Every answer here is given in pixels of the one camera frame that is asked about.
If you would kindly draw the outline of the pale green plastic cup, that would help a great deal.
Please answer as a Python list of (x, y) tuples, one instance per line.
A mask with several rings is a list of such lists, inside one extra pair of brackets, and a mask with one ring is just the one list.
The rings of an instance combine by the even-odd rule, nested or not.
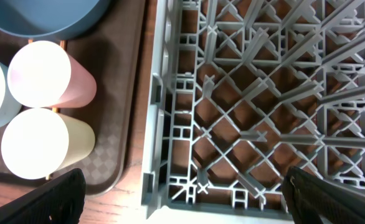
[(34, 180), (81, 161), (94, 146), (95, 133), (87, 123), (33, 108), (8, 124), (1, 140), (1, 155), (14, 175)]

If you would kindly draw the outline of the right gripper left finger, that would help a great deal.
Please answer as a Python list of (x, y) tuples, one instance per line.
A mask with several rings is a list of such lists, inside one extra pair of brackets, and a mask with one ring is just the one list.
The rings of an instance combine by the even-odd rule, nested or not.
[(78, 224), (85, 191), (82, 170), (73, 169), (0, 207), (0, 224)]

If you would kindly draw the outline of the pink plastic cup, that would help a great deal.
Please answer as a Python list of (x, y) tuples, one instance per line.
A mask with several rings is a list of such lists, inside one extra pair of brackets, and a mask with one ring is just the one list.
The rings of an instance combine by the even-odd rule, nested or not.
[(13, 56), (7, 82), (12, 96), (30, 108), (81, 108), (97, 92), (93, 75), (46, 40), (27, 44)]

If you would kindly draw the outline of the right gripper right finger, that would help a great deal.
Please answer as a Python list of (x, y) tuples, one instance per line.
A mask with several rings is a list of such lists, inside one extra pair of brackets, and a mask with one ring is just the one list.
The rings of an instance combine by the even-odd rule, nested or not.
[(290, 167), (282, 184), (295, 223), (365, 223), (365, 192)]

